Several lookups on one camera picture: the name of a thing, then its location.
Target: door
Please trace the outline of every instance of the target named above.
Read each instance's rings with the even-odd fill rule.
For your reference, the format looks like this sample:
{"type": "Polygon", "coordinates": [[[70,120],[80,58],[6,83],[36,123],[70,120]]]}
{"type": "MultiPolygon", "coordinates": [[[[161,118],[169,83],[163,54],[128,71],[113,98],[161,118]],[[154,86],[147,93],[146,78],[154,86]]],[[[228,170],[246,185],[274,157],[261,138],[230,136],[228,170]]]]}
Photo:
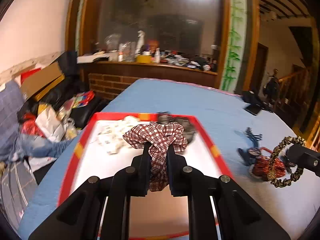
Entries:
{"type": "Polygon", "coordinates": [[[258,43],[256,62],[251,77],[250,90],[259,93],[261,82],[266,68],[268,47],[258,43]]]}

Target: blue blanket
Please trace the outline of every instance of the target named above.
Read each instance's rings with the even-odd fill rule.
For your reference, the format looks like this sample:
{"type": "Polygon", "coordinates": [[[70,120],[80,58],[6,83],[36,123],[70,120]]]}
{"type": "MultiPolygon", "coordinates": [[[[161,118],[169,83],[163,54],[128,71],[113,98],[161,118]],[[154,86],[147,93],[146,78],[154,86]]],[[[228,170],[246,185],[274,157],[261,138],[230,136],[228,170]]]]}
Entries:
{"type": "MultiPolygon", "coordinates": [[[[249,126],[263,134],[260,145],[273,149],[293,131],[276,115],[261,111],[253,116],[243,110],[241,98],[187,84],[140,79],[121,93],[103,111],[195,115],[234,175],[236,182],[257,201],[290,235],[297,239],[320,206],[320,179],[304,171],[301,179],[286,188],[275,188],[249,175],[236,149],[252,146],[244,135],[249,126]]],[[[19,234],[30,233],[56,208],[64,172],[77,139],[64,151],[39,185],[22,218],[19,234]]]]}

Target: metal bolt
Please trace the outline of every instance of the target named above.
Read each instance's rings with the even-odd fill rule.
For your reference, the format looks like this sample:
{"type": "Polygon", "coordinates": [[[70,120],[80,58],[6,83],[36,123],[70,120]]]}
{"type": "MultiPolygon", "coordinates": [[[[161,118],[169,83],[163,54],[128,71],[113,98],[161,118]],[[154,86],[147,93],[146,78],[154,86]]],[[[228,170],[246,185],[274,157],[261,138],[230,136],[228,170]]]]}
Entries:
{"type": "Polygon", "coordinates": [[[182,168],[182,170],[183,170],[184,172],[186,172],[186,173],[190,173],[190,172],[192,171],[192,167],[190,167],[190,166],[184,166],[184,167],[182,168]]]}
{"type": "Polygon", "coordinates": [[[88,179],[88,182],[89,183],[96,183],[98,181],[98,177],[97,176],[91,176],[89,179],[88,179]]]}
{"type": "Polygon", "coordinates": [[[230,177],[227,175],[222,175],[220,179],[222,182],[225,182],[225,183],[228,183],[230,181],[230,177]]]}
{"type": "Polygon", "coordinates": [[[126,173],[134,173],[136,171],[136,168],[133,166],[129,166],[125,168],[126,173]]]}

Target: blue denim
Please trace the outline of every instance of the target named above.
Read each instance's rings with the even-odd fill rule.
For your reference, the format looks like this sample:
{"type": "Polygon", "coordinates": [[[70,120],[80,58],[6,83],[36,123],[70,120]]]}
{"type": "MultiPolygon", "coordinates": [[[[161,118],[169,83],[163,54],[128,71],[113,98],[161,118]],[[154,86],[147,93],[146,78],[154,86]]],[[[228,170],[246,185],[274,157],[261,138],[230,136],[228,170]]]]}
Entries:
{"type": "Polygon", "coordinates": [[[22,160],[26,156],[58,158],[71,141],[52,142],[41,136],[18,133],[14,142],[13,152],[9,155],[9,161],[22,160]]]}

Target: brown cardboard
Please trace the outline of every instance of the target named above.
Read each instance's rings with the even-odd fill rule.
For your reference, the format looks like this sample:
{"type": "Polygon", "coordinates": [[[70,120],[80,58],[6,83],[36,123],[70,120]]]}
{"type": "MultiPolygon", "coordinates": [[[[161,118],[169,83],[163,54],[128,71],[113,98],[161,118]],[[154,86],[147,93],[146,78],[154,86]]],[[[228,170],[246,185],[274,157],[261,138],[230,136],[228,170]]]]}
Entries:
{"type": "Polygon", "coordinates": [[[27,77],[20,87],[23,97],[27,100],[47,84],[62,75],[58,62],[54,62],[44,69],[27,77]]]}

